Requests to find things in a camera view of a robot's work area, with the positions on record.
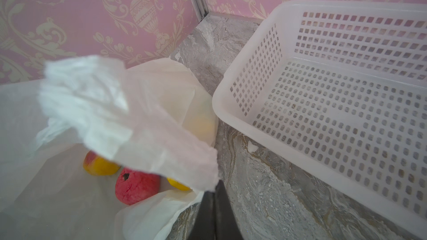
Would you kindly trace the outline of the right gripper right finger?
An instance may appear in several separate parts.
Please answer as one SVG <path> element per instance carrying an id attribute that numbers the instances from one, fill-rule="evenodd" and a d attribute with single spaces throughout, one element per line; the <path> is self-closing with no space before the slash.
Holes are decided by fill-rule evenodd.
<path id="1" fill-rule="evenodd" d="M 243 240 L 223 180 L 215 191 L 215 237 L 216 240 Z"/>

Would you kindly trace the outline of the white perforated plastic basket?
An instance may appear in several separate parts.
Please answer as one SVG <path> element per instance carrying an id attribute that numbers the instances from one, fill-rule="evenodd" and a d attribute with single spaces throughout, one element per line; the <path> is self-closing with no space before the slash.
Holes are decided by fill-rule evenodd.
<path id="1" fill-rule="evenodd" d="M 231 127 L 426 239 L 426 5 L 282 3 L 212 105 Z"/>

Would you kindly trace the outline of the pink red fruit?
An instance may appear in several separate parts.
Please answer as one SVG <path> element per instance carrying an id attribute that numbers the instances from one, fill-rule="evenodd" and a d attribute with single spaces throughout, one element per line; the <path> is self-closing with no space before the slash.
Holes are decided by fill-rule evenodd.
<path id="1" fill-rule="evenodd" d="M 116 181 L 115 195 L 130 206 L 158 194 L 160 184 L 161 177 L 156 174 L 124 168 Z"/>

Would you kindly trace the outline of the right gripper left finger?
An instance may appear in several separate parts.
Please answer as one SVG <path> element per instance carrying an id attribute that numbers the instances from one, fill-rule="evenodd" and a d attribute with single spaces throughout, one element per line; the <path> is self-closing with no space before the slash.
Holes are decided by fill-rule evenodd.
<path id="1" fill-rule="evenodd" d="M 187 240 L 215 239 L 214 195 L 212 192 L 204 193 L 194 226 Z"/>

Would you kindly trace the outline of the white plastic bag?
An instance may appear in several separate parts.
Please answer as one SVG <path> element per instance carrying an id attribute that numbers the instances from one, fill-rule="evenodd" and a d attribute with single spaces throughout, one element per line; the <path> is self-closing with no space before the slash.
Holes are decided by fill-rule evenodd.
<path id="1" fill-rule="evenodd" d="M 44 78 L 1 86 L 3 240 L 164 240 L 218 182 L 212 97 L 169 58 L 126 68 L 101 56 L 48 62 Z M 117 174 L 96 177 L 87 152 L 189 186 L 133 206 Z"/>

